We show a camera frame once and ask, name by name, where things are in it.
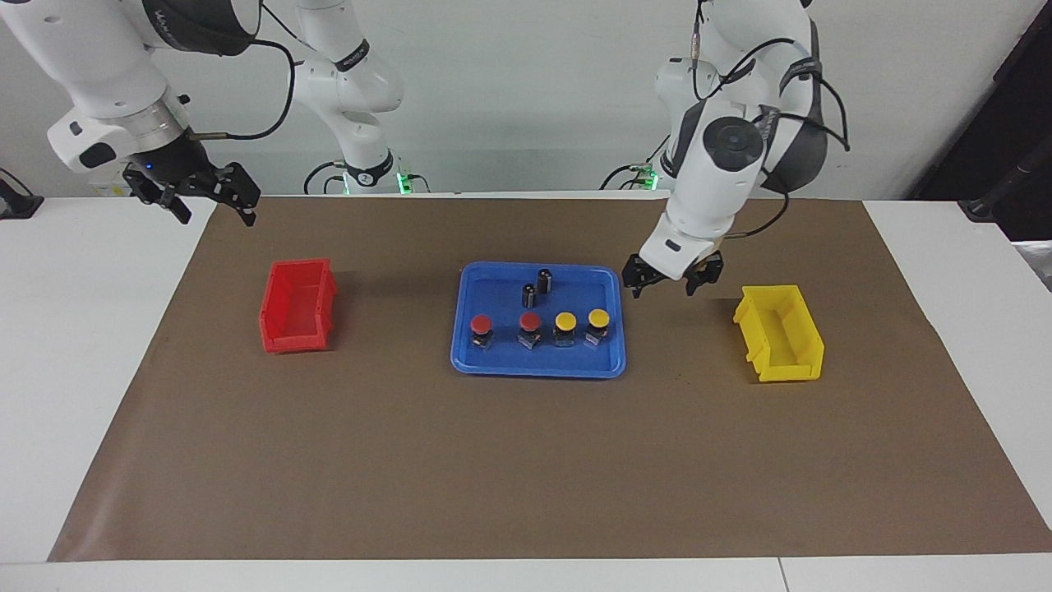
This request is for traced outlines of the blue plastic tray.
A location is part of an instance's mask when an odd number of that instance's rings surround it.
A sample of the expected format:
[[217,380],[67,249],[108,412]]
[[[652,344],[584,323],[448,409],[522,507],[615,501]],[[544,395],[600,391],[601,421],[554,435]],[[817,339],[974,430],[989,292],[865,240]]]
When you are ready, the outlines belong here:
[[[537,295],[537,307],[523,308],[524,284],[537,285],[538,270],[552,273],[549,294]],[[605,308],[611,317],[610,332],[598,346],[585,338],[588,315]],[[542,338],[533,351],[518,342],[519,317],[534,311],[542,319]],[[553,323],[560,312],[576,317],[572,346],[555,346]],[[469,322],[478,314],[492,319],[488,349],[471,344]],[[459,278],[457,313],[450,349],[452,367],[473,375],[612,379],[627,366],[626,336],[621,315],[621,284],[616,272],[604,266],[552,265],[476,261]]]

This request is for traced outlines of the white box yellow label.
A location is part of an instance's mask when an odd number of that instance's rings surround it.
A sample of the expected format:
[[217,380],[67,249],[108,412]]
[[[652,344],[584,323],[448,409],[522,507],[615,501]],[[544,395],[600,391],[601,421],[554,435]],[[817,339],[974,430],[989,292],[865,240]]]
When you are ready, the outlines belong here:
[[132,197],[132,188],[122,173],[123,169],[90,173],[89,185],[99,197]]

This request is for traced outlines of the yellow plastic bin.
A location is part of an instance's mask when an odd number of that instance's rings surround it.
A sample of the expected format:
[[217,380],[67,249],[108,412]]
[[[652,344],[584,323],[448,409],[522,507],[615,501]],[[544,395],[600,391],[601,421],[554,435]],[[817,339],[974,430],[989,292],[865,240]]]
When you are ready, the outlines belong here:
[[733,322],[744,338],[746,360],[760,382],[820,379],[825,344],[800,286],[743,286]]

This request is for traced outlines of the red plastic bin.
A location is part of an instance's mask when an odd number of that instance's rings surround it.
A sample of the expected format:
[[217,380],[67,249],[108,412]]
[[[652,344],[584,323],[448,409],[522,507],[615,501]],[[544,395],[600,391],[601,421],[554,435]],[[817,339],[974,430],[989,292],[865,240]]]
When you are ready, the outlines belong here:
[[337,293],[328,258],[271,263],[258,318],[264,352],[326,351]]

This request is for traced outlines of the brown paper table mat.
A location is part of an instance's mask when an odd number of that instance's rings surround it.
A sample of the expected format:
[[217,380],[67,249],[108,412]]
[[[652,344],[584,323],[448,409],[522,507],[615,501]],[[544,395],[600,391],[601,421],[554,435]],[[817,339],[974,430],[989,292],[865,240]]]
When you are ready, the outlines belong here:
[[[477,260],[621,267],[649,200],[266,198],[215,212],[52,562],[1029,553],[1052,529],[864,206],[800,200],[719,284],[626,300],[613,380],[466,376]],[[328,258],[326,351],[264,352],[271,263]],[[762,383],[733,315],[795,284],[825,344]]]

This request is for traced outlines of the grey crinkled sheet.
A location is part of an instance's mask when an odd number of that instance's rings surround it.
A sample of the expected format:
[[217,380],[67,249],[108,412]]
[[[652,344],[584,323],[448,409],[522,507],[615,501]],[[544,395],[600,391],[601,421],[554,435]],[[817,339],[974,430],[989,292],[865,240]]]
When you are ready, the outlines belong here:
[[1012,246],[1052,293],[1052,240],[1013,241]]

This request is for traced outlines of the black equipment stand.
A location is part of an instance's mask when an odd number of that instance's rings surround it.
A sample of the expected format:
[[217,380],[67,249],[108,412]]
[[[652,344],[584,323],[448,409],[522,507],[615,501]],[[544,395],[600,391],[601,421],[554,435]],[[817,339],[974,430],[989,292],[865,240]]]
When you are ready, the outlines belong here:
[[1012,241],[1052,241],[1052,0],[993,81],[907,198],[957,205]]

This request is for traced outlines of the black clamp mount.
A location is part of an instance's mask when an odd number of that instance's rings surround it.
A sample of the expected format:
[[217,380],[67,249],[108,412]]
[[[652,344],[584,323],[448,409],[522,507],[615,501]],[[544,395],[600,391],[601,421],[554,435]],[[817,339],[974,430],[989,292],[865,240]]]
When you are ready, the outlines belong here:
[[31,219],[45,202],[15,173],[0,166],[0,220]]

